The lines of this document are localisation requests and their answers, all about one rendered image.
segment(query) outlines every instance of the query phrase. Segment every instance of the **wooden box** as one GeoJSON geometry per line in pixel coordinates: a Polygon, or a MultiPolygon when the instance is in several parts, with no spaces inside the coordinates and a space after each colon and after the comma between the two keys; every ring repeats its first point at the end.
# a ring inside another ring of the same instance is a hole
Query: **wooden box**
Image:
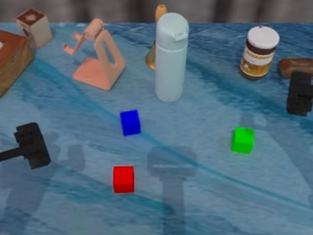
{"type": "Polygon", "coordinates": [[[28,38],[30,44],[39,49],[51,41],[52,33],[47,16],[30,8],[16,18],[21,33],[28,38]]]}
{"type": "Polygon", "coordinates": [[[2,97],[33,60],[34,55],[24,36],[0,30],[0,42],[0,97],[2,97]]]}

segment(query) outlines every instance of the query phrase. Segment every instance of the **jar lid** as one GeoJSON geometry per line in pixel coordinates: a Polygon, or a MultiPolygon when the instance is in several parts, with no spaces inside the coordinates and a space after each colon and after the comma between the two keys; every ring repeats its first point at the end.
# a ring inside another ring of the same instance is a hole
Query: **jar lid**
{"type": "Polygon", "coordinates": [[[259,49],[272,49],[279,42],[278,33],[267,26],[256,26],[250,29],[248,41],[259,49]]]}
{"type": "Polygon", "coordinates": [[[156,43],[167,50],[178,50],[188,43],[188,21],[178,13],[166,13],[156,24],[156,43]]]}

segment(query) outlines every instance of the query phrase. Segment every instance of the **blue tablecloth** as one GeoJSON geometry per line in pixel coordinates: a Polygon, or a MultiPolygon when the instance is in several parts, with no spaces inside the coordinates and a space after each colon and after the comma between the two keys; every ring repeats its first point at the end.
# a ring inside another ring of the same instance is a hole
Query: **blue tablecloth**
{"type": "Polygon", "coordinates": [[[238,73],[254,24],[190,24],[184,94],[170,104],[144,63],[154,24],[105,25],[127,63],[111,91],[73,80],[93,45],[74,56],[62,45],[86,26],[51,24],[53,41],[0,99],[0,150],[37,122],[52,158],[37,170],[22,157],[0,163],[3,234],[313,234],[313,116],[286,113],[289,81],[277,72],[281,58],[312,57],[313,24],[270,24],[281,42],[256,82],[238,73]],[[131,109],[142,134],[124,137],[119,112],[131,109]],[[230,151],[236,126],[255,129],[251,155],[230,151]],[[134,194],[113,193],[114,165],[134,165],[134,194]]]}

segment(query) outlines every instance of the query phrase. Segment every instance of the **golden bell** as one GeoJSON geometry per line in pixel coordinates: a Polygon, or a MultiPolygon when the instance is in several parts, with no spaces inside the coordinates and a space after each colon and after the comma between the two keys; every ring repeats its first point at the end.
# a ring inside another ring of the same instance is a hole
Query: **golden bell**
{"type": "MultiPolygon", "coordinates": [[[[164,4],[160,4],[156,8],[156,23],[160,19],[161,16],[167,13],[167,8],[164,4]]],[[[148,52],[148,54],[145,57],[146,64],[149,68],[152,70],[156,69],[156,42],[154,41],[152,44],[151,50],[148,52]]]]}

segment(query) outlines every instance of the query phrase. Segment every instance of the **blue table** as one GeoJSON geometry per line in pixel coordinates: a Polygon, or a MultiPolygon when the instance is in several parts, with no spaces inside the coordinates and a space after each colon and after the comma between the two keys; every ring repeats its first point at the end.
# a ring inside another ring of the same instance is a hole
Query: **blue table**
{"type": "MultiPolygon", "coordinates": [[[[71,78],[95,53],[91,42],[73,57],[62,45],[86,25],[52,24],[54,40],[0,99],[0,149],[34,121],[53,161],[37,170],[23,158],[0,164],[3,234],[313,234],[313,115],[286,113],[289,81],[277,73],[281,58],[312,57],[313,24],[270,25],[281,42],[257,82],[238,73],[253,26],[191,24],[184,94],[166,104],[144,63],[153,24],[105,26],[127,63],[109,92],[71,78]],[[142,134],[124,137],[119,112],[131,109],[142,134]],[[231,153],[236,126],[255,129],[251,155],[231,153]],[[114,165],[134,165],[135,194],[113,193],[114,165]]],[[[18,32],[14,23],[0,29],[18,32]]]]}

